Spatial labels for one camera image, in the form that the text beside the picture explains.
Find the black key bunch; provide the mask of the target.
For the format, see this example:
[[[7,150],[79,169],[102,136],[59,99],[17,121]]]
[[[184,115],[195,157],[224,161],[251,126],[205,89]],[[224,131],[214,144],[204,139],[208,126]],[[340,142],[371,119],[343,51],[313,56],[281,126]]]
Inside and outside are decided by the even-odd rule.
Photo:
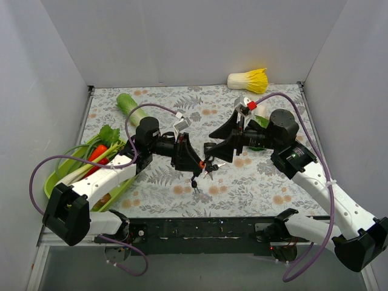
[[[198,190],[198,183],[196,182],[195,176],[193,176],[191,179],[191,187],[195,193],[199,192]]]
[[[205,166],[206,175],[209,175],[210,179],[213,180],[213,172],[219,170],[220,167],[224,166],[225,163],[222,164],[213,164],[212,162],[208,162]]]

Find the black padlock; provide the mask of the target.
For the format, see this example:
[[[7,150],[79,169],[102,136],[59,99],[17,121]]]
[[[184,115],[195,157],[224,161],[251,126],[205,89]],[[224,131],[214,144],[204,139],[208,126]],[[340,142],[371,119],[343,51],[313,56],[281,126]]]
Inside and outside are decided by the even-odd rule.
[[[216,143],[215,142],[205,142],[204,143],[204,154],[205,154],[205,162],[206,163],[211,163],[211,162],[214,162],[215,160],[215,157],[214,156],[211,156],[207,153],[207,151],[209,149],[211,149],[213,146],[215,146]]]

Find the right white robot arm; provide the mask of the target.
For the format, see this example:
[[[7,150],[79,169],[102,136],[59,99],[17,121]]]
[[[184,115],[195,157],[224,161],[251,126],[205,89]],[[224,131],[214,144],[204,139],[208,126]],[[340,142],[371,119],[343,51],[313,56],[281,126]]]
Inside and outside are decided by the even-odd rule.
[[[254,120],[239,121],[238,112],[233,112],[225,124],[210,133],[210,138],[221,139],[221,143],[207,149],[206,154],[232,162],[245,146],[271,149],[274,166],[304,189],[334,222],[324,223],[287,209],[275,217],[263,235],[282,241],[294,236],[314,242],[332,251],[351,271],[360,272],[387,249],[387,218],[376,218],[334,180],[327,181],[317,157],[296,140],[298,130],[288,110],[273,111],[267,127]]]

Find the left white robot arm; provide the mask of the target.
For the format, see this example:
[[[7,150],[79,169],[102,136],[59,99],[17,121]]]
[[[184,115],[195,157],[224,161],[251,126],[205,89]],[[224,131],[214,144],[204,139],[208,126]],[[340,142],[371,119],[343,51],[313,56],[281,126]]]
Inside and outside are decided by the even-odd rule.
[[[54,187],[43,225],[69,246],[77,245],[87,235],[106,234],[115,242],[125,241],[129,235],[126,217],[113,210],[93,212],[92,208],[115,187],[140,174],[154,155],[169,157],[175,170],[198,177],[204,162],[184,132],[189,125],[188,118],[180,117],[171,132],[161,134],[156,118],[143,118],[134,137],[101,170],[69,186],[60,183]]]

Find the green bok choy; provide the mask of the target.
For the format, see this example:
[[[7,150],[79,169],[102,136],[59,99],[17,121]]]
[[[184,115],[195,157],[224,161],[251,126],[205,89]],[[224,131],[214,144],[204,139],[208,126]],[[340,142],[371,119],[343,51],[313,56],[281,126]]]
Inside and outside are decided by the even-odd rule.
[[[250,133],[257,133],[261,137],[257,144],[265,144],[266,143],[266,134],[264,133],[264,129],[267,127],[269,120],[267,119],[267,110],[263,105],[258,105],[254,110],[255,114],[255,122],[253,123],[253,127],[249,126],[248,130]]]

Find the floral table mat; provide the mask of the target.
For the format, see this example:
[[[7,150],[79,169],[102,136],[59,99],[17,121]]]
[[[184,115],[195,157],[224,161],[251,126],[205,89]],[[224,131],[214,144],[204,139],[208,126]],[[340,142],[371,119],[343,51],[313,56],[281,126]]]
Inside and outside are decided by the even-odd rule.
[[[170,131],[174,122],[169,110],[182,112],[191,120],[187,131],[199,155],[209,134],[231,116],[235,99],[259,99],[224,85],[128,88],[126,93],[159,120],[162,132]],[[198,177],[197,190],[192,189],[190,173],[174,170],[169,158],[154,156],[110,208],[132,218],[275,216],[288,208],[325,215],[314,199],[273,166],[270,155],[268,150],[244,149],[212,175]]]

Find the yellow napa cabbage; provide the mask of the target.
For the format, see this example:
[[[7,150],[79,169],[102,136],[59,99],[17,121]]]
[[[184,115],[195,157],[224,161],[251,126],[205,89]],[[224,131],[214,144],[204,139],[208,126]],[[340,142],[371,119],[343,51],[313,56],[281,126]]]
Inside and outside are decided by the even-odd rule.
[[[234,90],[248,90],[263,94],[269,84],[266,68],[251,70],[244,73],[231,73],[227,78],[227,86]]]

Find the green leafy vegetable in tray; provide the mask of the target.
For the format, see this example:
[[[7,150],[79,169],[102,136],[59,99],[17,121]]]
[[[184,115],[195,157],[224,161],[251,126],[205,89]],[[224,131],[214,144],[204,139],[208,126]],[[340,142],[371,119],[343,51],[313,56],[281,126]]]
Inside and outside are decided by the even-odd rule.
[[[120,129],[112,129],[109,125],[106,124],[100,129],[99,133],[96,136],[94,136],[89,142],[84,144],[78,144],[70,148],[65,152],[65,155],[75,151],[76,149],[82,148],[84,149],[84,153],[83,155],[80,156],[80,158],[88,160],[89,156],[94,151],[94,149],[96,149],[97,146],[99,146],[100,144],[104,144],[108,148],[108,150],[105,153],[103,153],[100,157],[98,157],[99,161],[97,163],[102,165],[107,165],[113,159],[113,157],[119,152],[119,150],[124,147],[124,142],[119,138],[119,135],[120,135]],[[59,172],[60,161],[61,160],[56,162],[56,167],[55,167],[55,173],[59,179],[71,173],[71,170],[73,170],[73,173],[75,173],[77,170],[83,168],[83,170],[81,171],[81,178],[86,178],[100,169],[100,167],[97,167],[97,166],[91,166],[90,164],[85,164],[83,162],[68,159],[68,161],[71,162],[70,168],[64,174],[60,174]]]

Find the green napa cabbage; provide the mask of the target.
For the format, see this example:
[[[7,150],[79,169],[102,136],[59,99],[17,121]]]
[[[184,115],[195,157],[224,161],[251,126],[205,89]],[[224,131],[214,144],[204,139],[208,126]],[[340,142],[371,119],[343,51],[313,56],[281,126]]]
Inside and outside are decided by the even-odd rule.
[[[128,93],[121,93],[118,95],[118,97],[116,98],[116,106],[117,108],[120,109],[120,111],[122,111],[122,113],[125,115],[125,116],[128,116],[129,113],[135,108],[137,107],[137,103],[136,101],[131,97],[130,94]],[[145,117],[148,117],[148,114],[146,114],[145,111],[143,111],[143,109],[137,109],[135,110],[131,115],[130,115],[130,118],[129,118],[129,121],[130,123],[137,127],[139,126],[140,124],[140,121],[145,118]]]

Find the orange carrot in tray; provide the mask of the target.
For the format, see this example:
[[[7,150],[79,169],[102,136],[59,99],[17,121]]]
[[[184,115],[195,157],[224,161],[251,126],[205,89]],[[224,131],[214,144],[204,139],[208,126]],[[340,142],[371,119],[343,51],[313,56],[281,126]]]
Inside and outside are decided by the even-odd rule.
[[[104,144],[100,144],[96,149],[91,153],[88,160],[94,161],[96,158],[100,157],[103,153],[105,153],[108,148]]]

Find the brown onion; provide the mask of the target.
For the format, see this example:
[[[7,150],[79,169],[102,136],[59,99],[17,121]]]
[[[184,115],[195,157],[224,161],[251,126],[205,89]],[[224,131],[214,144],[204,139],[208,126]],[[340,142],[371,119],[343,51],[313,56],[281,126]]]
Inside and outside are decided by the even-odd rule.
[[[105,194],[98,202],[93,206],[93,211],[98,211],[101,207],[106,205],[111,199],[111,195],[109,193]]]

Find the white leek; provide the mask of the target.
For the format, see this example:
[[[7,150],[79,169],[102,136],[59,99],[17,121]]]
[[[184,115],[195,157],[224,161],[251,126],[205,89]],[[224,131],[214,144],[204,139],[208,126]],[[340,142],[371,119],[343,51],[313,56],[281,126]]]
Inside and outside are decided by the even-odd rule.
[[[73,151],[73,155],[72,156],[80,158],[80,156],[83,155],[83,153],[84,153],[84,149],[79,148],[79,149],[76,149],[75,151]],[[70,168],[70,165],[71,165],[71,162],[68,161],[68,159],[65,159],[65,161],[61,165],[59,165],[59,172],[60,172],[60,174],[64,174]],[[75,173],[73,173],[73,170],[71,170],[71,173],[65,175],[65,177],[63,177],[61,179],[59,179],[56,176],[56,173],[54,172],[51,175],[51,177],[47,180],[47,191],[48,191],[48,194],[51,193],[51,191],[54,188],[54,186],[56,186],[56,185],[58,185],[60,183],[63,183],[65,185],[69,186],[70,184],[83,179],[83,178],[81,178],[81,171],[82,170],[83,170],[83,168],[77,170]]]

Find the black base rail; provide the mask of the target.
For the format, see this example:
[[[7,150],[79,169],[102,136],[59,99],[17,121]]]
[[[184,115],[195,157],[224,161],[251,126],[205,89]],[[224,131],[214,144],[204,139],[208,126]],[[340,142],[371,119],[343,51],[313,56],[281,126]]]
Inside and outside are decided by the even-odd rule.
[[[281,237],[274,217],[133,218],[126,243],[146,255],[252,253],[270,256],[272,248],[293,249],[302,238]]]

